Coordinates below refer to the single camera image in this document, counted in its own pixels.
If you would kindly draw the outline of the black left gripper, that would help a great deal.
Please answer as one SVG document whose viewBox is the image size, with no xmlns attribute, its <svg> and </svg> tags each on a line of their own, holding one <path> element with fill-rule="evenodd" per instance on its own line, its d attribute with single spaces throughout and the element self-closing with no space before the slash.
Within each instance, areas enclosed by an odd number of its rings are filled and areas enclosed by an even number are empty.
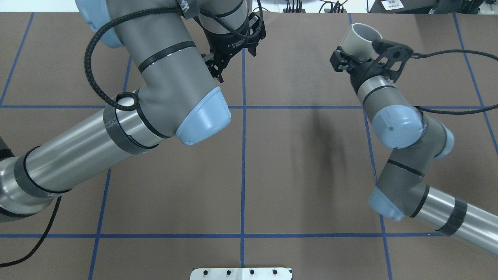
<svg viewBox="0 0 498 280">
<path fill-rule="evenodd" d="M 229 61 L 240 51 L 246 49 L 256 57 L 259 42 L 266 37 L 265 23 L 262 16 L 252 12 L 244 14 L 241 23 L 229 24 L 231 16 L 204 14 L 204 33 L 210 52 L 204 54 L 204 63 L 214 79 L 223 83 L 222 72 Z"/>
</svg>

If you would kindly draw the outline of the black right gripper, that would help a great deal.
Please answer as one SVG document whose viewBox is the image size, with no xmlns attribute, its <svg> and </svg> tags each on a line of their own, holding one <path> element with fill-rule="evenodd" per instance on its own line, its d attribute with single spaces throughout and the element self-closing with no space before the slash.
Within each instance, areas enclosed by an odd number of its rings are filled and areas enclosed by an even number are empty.
<svg viewBox="0 0 498 280">
<path fill-rule="evenodd" d="M 400 78 L 401 69 L 396 71 L 391 69 L 399 60 L 392 56 L 382 55 L 392 46 L 392 41 L 382 38 L 374 39 L 372 41 L 372 48 L 379 57 L 363 62 L 357 57 L 346 53 L 342 47 L 338 47 L 332 52 L 329 62 L 336 72 L 348 72 L 354 91 L 359 92 L 361 85 L 372 77 L 386 76 L 393 82 L 396 82 Z"/>
</svg>

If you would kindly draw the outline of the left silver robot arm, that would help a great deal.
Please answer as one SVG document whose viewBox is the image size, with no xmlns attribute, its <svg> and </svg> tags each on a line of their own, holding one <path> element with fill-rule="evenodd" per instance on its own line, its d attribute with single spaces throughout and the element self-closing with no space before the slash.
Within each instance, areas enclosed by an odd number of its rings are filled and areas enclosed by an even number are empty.
<svg viewBox="0 0 498 280">
<path fill-rule="evenodd" d="M 30 217 L 74 186 L 173 136 L 194 145 L 224 129 L 231 112 L 216 81 L 241 50 L 256 55 L 263 11 L 245 0 L 77 0 L 94 36 L 87 81 L 103 110 L 15 157 L 1 141 L 1 221 Z M 145 85 L 111 98 L 92 73 L 102 42 L 125 47 Z"/>
</svg>

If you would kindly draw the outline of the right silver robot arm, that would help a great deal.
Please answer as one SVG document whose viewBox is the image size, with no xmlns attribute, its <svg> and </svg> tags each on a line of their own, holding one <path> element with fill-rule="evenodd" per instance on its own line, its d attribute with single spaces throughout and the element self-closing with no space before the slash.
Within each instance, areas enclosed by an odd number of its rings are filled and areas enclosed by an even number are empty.
<svg viewBox="0 0 498 280">
<path fill-rule="evenodd" d="M 444 158 L 455 145 L 452 131 L 430 113 L 479 114 L 494 110 L 497 105 L 461 111 L 413 106 L 395 83 L 409 59 L 448 53 L 497 59 L 475 50 L 415 53 L 404 44 L 377 38 L 359 42 L 343 39 L 330 62 L 335 71 L 350 74 L 372 129 L 382 144 L 392 149 L 370 195 L 370 207 L 395 221 L 413 218 L 444 236 L 459 238 L 497 256 L 497 216 L 423 181 L 430 165 Z"/>
</svg>

